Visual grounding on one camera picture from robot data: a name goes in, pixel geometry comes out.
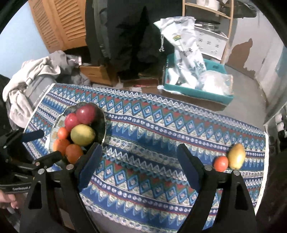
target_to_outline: blue tablecloth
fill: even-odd
[[[176,157],[180,143],[205,165],[242,143],[247,157],[240,172],[256,206],[264,169],[264,132],[153,94],[55,84],[26,128],[45,132],[44,138],[25,144],[34,158],[49,153],[45,143],[54,121],[79,102],[96,103],[107,120],[102,160],[81,193],[88,209],[144,232],[176,232],[197,198]],[[218,190],[205,228],[214,222],[220,197]]]

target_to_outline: white bucket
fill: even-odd
[[[218,11],[219,1],[217,0],[196,0],[196,4]]]

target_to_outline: gray floor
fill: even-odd
[[[228,74],[233,75],[234,99],[223,111],[218,111],[218,113],[264,131],[266,102],[257,81],[228,66],[225,66],[225,69]]]

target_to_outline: teal box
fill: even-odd
[[[205,66],[207,70],[213,70],[213,71],[220,72],[222,74],[227,74],[224,68],[224,65],[216,63],[214,61],[207,60],[207,59],[204,59],[204,62],[205,62]],[[210,92],[205,92],[202,90],[191,89],[191,88],[168,84],[167,82],[169,80],[169,77],[168,77],[167,69],[174,67],[174,55],[173,54],[170,54],[167,56],[166,63],[167,64],[166,64],[165,79],[164,79],[164,88],[166,90],[177,91],[187,96],[191,96],[191,97],[198,98],[198,99],[210,100],[210,101],[218,102],[224,105],[228,105],[233,100],[233,95],[223,96],[223,95],[213,94]]]

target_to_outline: fruit bowl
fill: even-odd
[[[95,112],[96,112],[95,116],[96,117],[92,121],[92,123],[88,124],[88,126],[91,127],[94,130],[96,136],[95,136],[94,140],[91,143],[89,143],[87,146],[84,146],[84,147],[82,146],[82,149],[83,149],[84,153],[86,153],[94,142],[97,142],[97,143],[103,145],[103,142],[104,142],[105,136],[106,136],[106,123],[105,123],[106,119],[105,119],[105,116],[104,116],[104,112],[94,103],[80,102],[80,103],[77,103],[74,106],[68,107],[64,111],[64,113],[61,114],[57,118],[57,120],[54,122],[54,126],[52,127],[52,130],[51,130],[51,133],[50,133],[50,141],[49,141],[49,151],[50,151],[50,153],[54,152],[54,148],[53,148],[54,142],[57,139],[59,139],[59,137],[58,137],[59,129],[61,127],[65,127],[65,119],[66,119],[66,117],[70,113],[76,113],[76,111],[79,108],[82,108],[85,105],[92,105],[95,108]],[[73,143],[70,135],[69,135],[69,137],[67,139],[70,141],[70,143]],[[63,156],[62,161],[58,162],[57,165],[62,167],[62,165],[64,165],[63,163],[64,164],[69,163],[65,156]]]

